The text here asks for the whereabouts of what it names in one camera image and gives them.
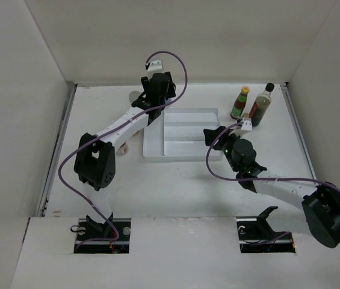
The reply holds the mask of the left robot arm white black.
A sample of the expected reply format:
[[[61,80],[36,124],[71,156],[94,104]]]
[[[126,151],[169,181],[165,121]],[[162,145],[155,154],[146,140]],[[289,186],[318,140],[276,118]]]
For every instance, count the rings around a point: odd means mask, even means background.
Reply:
[[[85,133],[79,145],[91,142],[77,153],[74,172],[81,182],[99,191],[107,187],[116,174],[116,151],[136,132],[149,126],[162,114],[166,100],[176,96],[170,72],[156,72],[141,79],[143,92],[131,108],[109,128],[91,135]]]

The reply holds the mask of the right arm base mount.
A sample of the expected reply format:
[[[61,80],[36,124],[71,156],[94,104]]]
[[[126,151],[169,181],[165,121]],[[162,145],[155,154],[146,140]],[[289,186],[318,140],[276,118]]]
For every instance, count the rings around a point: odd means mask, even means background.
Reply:
[[[267,222],[270,214],[277,209],[277,206],[270,206],[257,216],[236,219],[241,253],[295,253],[292,233],[274,231]]]

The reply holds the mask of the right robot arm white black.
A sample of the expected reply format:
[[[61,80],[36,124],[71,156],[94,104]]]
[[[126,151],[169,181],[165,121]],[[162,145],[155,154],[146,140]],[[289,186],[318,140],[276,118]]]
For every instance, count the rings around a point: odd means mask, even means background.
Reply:
[[[334,248],[340,243],[340,188],[310,178],[281,177],[256,162],[250,141],[242,138],[243,124],[204,129],[209,151],[221,151],[236,174],[230,180],[243,189],[271,196],[300,209],[309,232],[320,244]]]

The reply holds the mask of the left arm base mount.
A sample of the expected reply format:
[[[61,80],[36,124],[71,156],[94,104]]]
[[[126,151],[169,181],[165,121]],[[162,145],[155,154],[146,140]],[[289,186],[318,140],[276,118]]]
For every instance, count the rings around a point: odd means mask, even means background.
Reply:
[[[131,236],[131,219],[113,219],[110,217],[119,233],[117,235],[107,222],[95,222],[89,216],[79,219],[77,225],[72,225],[70,231],[75,234],[74,253],[77,254],[125,254],[129,253]]]

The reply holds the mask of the tall jar silver lid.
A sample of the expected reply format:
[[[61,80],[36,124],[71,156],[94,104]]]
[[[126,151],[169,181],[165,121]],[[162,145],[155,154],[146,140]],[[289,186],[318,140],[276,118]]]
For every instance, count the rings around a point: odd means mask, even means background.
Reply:
[[[141,92],[139,91],[132,91],[129,94],[129,101],[132,104],[133,102],[135,102],[141,95]]]

